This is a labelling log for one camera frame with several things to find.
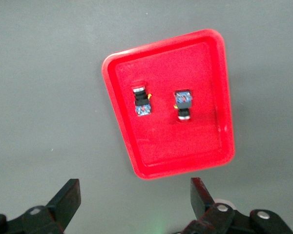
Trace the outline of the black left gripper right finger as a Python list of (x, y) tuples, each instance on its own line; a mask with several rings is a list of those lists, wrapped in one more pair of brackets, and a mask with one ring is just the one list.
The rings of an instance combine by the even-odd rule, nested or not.
[(191, 178), (190, 201), (196, 219), (180, 234), (293, 234), (272, 211), (255, 209), (246, 216), (228, 204), (215, 202), (199, 177)]

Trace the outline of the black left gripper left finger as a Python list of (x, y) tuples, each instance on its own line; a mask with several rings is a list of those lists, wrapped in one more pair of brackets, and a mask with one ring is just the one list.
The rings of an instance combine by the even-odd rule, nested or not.
[(9, 221), (0, 214), (0, 234), (64, 234), (80, 204), (80, 181), (70, 179), (46, 205), (34, 206)]

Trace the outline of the red mushroom push button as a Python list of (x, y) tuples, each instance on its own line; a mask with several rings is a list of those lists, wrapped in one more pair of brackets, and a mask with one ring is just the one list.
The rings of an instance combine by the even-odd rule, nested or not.
[(147, 116), (151, 114), (150, 97), (147, 94), (146, 83), (143, 80), (135, 80), (131, 84), (134, 94), (135, 112), (137, 116)]
[(179, 120), (190, 119), (190, 108), (192, 107), (192, 94), (189, 89), (178, 90), (174, 93), (175, 109), (177, 110)]

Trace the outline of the red plastic tray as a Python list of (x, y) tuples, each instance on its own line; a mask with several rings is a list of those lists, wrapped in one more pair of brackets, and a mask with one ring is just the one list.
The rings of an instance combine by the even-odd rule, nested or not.
[[(154, 179), (224, 165), (234, 157), (225, 42), (200, 30), (109, 55), (102, 75), (135, 174)], [(146, 83), (151, 114), (135, 112), (131, 84)], [(190, 119), (174, 93), (189, 89)]]

